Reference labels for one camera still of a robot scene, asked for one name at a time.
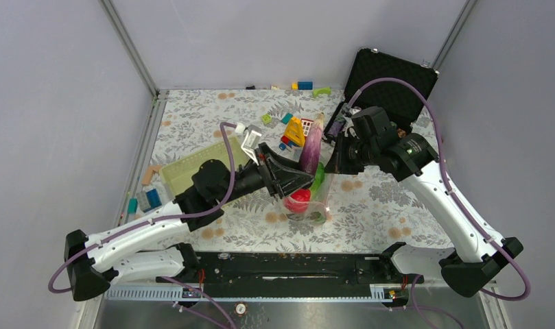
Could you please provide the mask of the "red toy apple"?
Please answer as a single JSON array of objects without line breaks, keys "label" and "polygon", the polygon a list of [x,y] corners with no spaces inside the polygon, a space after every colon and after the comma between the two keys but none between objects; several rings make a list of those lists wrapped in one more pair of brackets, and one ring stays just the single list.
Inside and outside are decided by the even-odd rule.
[{"label": "red toy apple", "polygon": [[299,189],[283,200],[284,207],[292,213],[303,213],[308,209],[311,201],[309,189]]}]

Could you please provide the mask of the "purple toy eggplant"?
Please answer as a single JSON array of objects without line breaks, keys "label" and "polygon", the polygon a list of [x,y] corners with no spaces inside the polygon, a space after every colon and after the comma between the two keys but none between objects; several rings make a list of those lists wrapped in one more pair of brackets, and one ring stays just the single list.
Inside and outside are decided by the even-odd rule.
[{"label": "purple toy eggplant", "polygon": [[314,175],[317,172],[321,152],[321,142],[324,129],[323,112],[320,112],[316,119],[311,123],[305,144],[300,154],[300,167],[308,174]]}]

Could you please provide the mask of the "green toy leaf vegetable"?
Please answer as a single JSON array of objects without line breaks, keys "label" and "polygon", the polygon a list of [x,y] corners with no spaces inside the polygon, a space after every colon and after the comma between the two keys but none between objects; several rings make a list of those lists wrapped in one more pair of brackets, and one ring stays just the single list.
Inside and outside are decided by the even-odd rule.
[{"label": "green toy leaf vegetable", "polygon": [[309,190],[312,193],[315,193],[316,191],[318,191],[322,183],[324,182],[324,179],[325,179],[324,165],[322,162],[319,162],[314,176],[314,182],[312,183]]}]

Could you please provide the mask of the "clear pink dotted zip bag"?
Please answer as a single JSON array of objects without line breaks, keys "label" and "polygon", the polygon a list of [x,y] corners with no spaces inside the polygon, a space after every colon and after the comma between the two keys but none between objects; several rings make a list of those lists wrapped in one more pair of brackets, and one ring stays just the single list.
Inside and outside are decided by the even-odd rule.
[{"label": "clear pink dotted zip bag", "polygon": [[286,219],[292,221],[305,221],[316,225],[323,224],[329,216],[329,207],[327,203],[332,181],[333,176],[331,174],[325,174],[324,182],[319,190],[315,193],[311,192],[311,201],[308,203],[309,206],[305,212],[292,213],[288,211],[283,205],[284,199],[279,199],[276,202],[276,211],[284,215]]}]

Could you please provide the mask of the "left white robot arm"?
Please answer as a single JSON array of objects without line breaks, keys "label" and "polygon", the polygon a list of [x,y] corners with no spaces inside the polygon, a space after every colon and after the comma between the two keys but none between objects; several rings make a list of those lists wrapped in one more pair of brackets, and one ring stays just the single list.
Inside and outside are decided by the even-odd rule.
[{"label": "left white robot arm", "polygon": [[112,230],[97,234],[76,230],[67,235],[61,270],[67,272],[67,291],[75,301],[97,297],[119,281],[164,277],[192,281],[200,263],[190,244],[152,252],[145,247],[203,228],[224,215],[224,204],[263,188],[273,197],[284,198],[313,184],[314,175],[299,162],[278,155],[265,143],[253,148],[253,126],[231,127],[246,134],[242,148],[251,153],[246,164],[235,164],[225,136],[229,163],[205,160],[192,175],[192,185],[172,201]]}]

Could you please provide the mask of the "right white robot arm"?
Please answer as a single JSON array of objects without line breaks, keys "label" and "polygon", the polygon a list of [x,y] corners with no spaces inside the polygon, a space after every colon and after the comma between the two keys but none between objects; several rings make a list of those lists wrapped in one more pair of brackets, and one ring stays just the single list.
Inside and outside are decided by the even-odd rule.
[{"label": "right white robot arm", "polygon": [[503,237],[491,227],[441,173],[439,155],[420,134],[399,137],[380,107],[356,112],[352,126],[338,135],[326,173],[355,175],[378,166],[415,194],[445,231],[447,249],[395,243],[384,254],[379,271],[389,282],[405,274],[438,278],[463,297],[472,297],[523,251],[515,237]]}]

